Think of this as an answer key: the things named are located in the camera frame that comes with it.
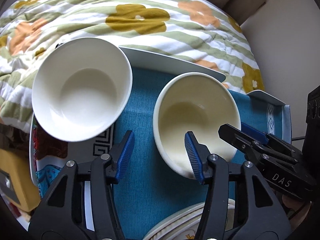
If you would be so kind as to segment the cream bowl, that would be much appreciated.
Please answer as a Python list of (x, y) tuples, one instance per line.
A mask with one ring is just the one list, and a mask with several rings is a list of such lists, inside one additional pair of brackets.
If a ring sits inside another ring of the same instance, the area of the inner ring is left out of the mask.
[(236, 102), (220, 81), (199, 72), (170, 80), (153, 111), (153, 137), (159, 154), (174, 172), (189, 179), (194, 173), (184, 146), (185, 133), (192, 131), (210, 153), (231, 161), (236, 148), (218, 135), (224, 124), (241, 128)]

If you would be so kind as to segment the white duck small plate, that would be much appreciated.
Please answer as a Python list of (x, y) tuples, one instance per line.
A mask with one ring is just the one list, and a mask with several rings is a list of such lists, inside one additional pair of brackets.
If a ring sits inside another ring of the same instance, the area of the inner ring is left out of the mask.
[(182, 209), (155, 225), (143, 239), (194, 239), (204, 202)]

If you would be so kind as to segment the white bowl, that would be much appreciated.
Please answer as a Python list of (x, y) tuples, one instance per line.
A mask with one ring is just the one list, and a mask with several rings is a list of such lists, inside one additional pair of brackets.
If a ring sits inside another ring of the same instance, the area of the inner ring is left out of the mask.
[(35, 76), (35, 118), (56, 139), (91, 139), (119, 118), (132, 83), (131, 64), (118, 46), (94, 37), (68, 41), (47, 56)]

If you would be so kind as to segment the yellow tissue box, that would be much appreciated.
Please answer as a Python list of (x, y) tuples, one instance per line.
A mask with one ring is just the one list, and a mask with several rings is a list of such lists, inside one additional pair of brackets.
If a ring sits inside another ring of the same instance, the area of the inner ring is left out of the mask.
[(1, 191), (25, 212), (39, 205), (39, 189), (31, 179), (27, 152), (1, 149)]

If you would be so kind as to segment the floral striped quilt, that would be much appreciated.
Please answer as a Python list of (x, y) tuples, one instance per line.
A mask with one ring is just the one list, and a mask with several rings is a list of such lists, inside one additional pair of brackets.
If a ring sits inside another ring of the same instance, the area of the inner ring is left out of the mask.
[(198, 63), (242, 94), (264, 89), (240, 25), (204, 0), (17, 0), (1, 14), (1, 124), (29, 132), (39, 66), (80, 37)]

